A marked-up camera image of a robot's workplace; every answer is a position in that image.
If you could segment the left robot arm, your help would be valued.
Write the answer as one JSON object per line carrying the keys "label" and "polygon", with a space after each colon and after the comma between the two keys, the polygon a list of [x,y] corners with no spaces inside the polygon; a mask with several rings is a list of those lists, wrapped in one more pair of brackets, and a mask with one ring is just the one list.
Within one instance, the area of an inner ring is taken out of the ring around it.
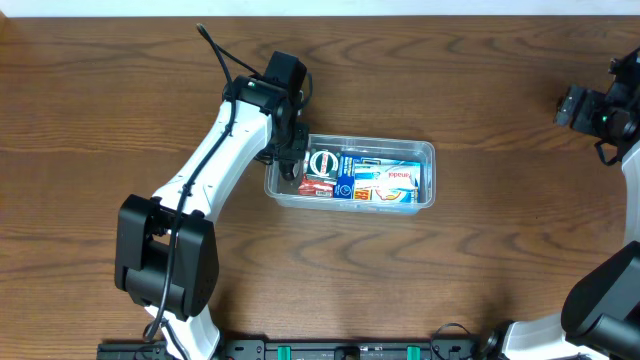
{"label": "left robot arm", "polygon": [[213,127],[165,185],[130,195],[118,212],[115,285],[152,315],[173,359],[213,358],[220,332],[208,308],[219,275],[215,224],[247,166],[262,160],[285,180],[301,171],[309,128],[297,118],[312,83],[295,56],[274,52],[263,74],[223,90]]}

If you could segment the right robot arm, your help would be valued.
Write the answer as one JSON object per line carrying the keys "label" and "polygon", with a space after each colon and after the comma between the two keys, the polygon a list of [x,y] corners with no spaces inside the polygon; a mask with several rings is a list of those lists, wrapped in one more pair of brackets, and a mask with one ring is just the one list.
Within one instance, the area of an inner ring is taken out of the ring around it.
{"label": "right robot arm", "polygon": [[639,356],[639,51],[613,58],[604,90],[571,85],[553,122],[594,141],[621,171],[624,201],[611,253],[569,290],[561,309],[509,321],[486,341],[486,359],[636,359]]}

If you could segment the dark bottle white cap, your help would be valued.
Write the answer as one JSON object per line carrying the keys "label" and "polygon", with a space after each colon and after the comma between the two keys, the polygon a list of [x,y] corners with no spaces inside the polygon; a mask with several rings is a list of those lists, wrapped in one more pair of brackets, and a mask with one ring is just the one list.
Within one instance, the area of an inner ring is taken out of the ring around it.
{"label": "dark bottle white cap", "polygon": [[291,161],[282,161],[279,163],[279,171],[283,180],[292,182],[298,176],[299,163],[291,162]]}

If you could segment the white Panadol box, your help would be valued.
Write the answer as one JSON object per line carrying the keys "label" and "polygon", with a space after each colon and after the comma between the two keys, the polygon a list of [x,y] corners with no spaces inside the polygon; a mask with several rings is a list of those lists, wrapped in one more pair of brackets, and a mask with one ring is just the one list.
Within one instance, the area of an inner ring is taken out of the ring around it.
{"label": "white Panadol box", "polygon": [[413,189],[419,187],[419,164],[356,164],[354,184],[358,187]]}

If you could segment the blue Kool Fever box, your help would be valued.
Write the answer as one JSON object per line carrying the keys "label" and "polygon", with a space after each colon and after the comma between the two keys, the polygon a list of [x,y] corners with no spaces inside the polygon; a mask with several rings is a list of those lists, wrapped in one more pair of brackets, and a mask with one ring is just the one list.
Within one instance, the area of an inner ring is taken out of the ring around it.
{"label": "blue Kool Fever box", "polygon": [[354,184],[353,169],[356,164],[379,165],[402,163],[419,164],[419,180],[421,182],[421,164],[418,162],[345,154],[340,160],[338,178],[337,183],[334,186],[333,197],[378,203],[417,203],[420,197],[420,182],[419,187],[413,189],[358,187]]}

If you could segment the red Panadol sachet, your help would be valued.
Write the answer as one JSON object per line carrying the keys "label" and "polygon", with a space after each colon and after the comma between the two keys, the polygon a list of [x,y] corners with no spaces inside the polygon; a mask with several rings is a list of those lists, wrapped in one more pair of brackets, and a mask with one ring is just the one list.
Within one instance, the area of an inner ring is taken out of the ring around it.
{"label": "red Panadol sachet", "polygon": [[333,184],[324,181],[309,179],[306,176],[303,177],[298,187],[298,194],[302,196],[332,198],[333,193]]}

